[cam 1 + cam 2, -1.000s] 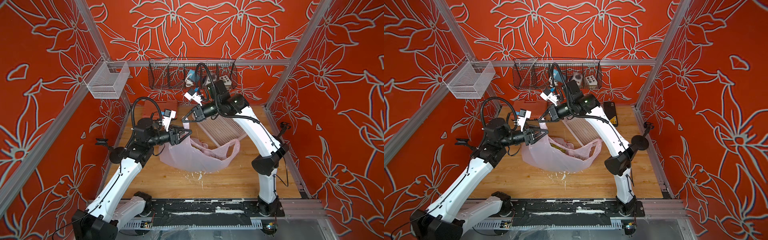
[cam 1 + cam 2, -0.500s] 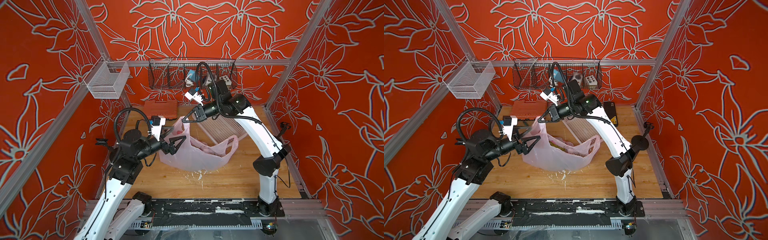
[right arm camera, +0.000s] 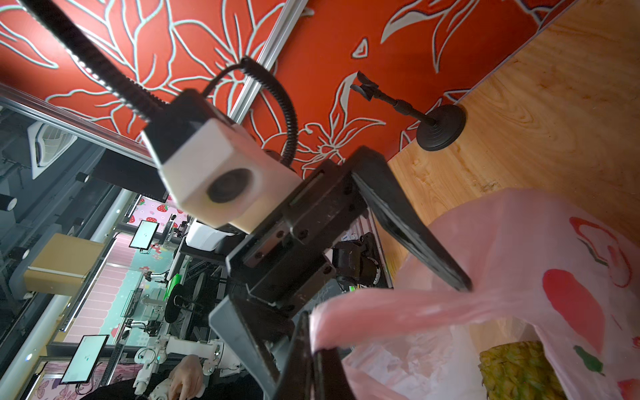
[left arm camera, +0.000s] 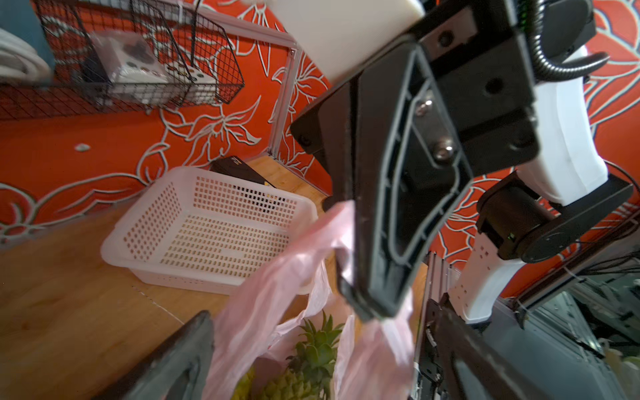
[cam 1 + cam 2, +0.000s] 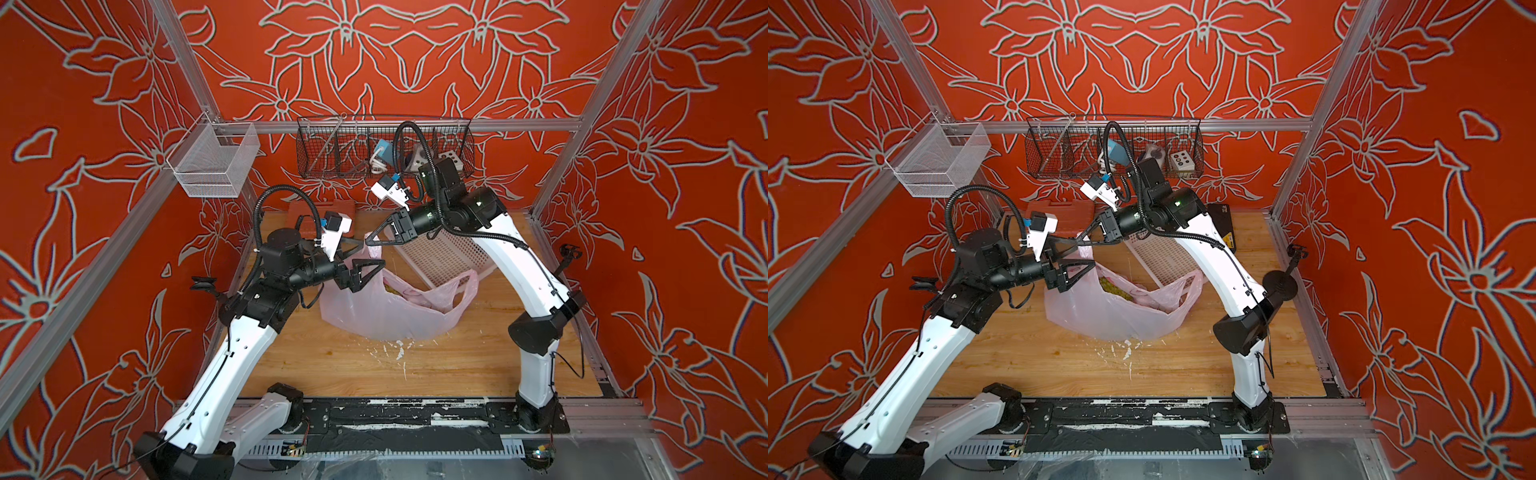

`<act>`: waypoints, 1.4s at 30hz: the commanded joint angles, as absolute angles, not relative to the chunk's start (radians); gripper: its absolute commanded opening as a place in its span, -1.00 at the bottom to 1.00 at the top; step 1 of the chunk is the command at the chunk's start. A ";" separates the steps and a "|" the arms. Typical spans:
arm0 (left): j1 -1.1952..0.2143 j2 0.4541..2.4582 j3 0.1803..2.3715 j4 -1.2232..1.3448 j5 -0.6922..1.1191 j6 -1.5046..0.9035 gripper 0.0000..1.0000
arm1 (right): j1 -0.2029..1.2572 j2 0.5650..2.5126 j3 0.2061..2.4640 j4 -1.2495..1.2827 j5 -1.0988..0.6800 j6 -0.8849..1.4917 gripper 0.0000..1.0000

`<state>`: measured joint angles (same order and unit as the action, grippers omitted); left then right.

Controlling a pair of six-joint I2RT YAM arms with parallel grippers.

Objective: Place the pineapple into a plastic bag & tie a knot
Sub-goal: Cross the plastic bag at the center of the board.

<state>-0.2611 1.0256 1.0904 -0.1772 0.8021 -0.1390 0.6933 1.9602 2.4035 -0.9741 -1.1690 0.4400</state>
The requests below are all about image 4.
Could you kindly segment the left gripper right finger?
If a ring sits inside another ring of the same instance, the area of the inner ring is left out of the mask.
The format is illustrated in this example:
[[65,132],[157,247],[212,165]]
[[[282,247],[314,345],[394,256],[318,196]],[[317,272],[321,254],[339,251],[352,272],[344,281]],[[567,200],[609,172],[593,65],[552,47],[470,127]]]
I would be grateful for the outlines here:
[[424,307],[426,399],[546,399],[548,396],[461,320],[450,301]]

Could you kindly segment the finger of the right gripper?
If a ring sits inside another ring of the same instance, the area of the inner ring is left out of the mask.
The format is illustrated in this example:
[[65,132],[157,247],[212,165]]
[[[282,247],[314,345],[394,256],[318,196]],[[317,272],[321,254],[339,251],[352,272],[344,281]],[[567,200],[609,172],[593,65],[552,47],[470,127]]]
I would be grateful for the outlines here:
[[328,204],[357,201],[359,81],[345,80],[314,100],[293,121],[290,131],[332,180]]

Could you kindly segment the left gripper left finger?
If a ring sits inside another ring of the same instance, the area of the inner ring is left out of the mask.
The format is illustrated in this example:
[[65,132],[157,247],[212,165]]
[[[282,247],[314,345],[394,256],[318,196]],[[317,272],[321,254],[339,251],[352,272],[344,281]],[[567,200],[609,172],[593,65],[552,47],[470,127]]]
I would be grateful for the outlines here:
[[213,351],[213,320],[203,310],[95,398],[200,399]]

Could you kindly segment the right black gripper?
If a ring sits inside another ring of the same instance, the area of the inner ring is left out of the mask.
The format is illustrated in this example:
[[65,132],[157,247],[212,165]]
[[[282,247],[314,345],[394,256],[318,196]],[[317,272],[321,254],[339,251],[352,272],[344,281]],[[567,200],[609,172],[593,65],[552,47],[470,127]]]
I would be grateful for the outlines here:
[[338,286],[363,321],[398,314],[472,172],[540,152],[529,3],[421,5],[426,15],[410,32],[423,48],[399,38],[350,83],[355,250],[353,275]]

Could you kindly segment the pink plastic bag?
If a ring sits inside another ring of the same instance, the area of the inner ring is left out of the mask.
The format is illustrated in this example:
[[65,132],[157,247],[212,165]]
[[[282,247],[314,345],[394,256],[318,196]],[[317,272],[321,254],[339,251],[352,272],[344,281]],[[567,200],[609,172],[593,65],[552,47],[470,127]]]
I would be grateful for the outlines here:
[[[334,300],[323,262],[337,251],[347,277],[353,277],[354,217],[353,200],[336,204],[231,296],[213,320],[214,351],[203,398],[230,399],[257,358],[282,361],[280,345],[287,334]],[[407,399],[415,377],[413,295],[405,295],[396,317],[365,323],[358,339],[355,316],[350,308],[344,311],[346,338],[330,383],[333,398]]]

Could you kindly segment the white perforated plastic basket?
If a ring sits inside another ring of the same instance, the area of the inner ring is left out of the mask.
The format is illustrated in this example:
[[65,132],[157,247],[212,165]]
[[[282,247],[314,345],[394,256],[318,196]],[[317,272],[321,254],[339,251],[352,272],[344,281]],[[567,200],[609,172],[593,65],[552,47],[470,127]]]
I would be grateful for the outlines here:
[[317,218],[294,193],[174,168],[115,224],[101,256],[147,284],[230,295]]

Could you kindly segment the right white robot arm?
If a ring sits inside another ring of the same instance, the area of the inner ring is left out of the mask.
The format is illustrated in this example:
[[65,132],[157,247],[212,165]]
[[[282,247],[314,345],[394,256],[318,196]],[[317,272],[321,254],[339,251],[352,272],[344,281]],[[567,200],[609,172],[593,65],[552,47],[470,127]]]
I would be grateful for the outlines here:
[[355,206],[355,255],[338,281],[363,319],[398,313],[418,267],[473,180],[508,169],[478,200],[468,266],[448,298],[466,323],[524,265],[561,253],[633,187],[598,155],[583,80],[606,53],[585,44],[590,1],[427,1],[410,28],[293,122],[291,133]]

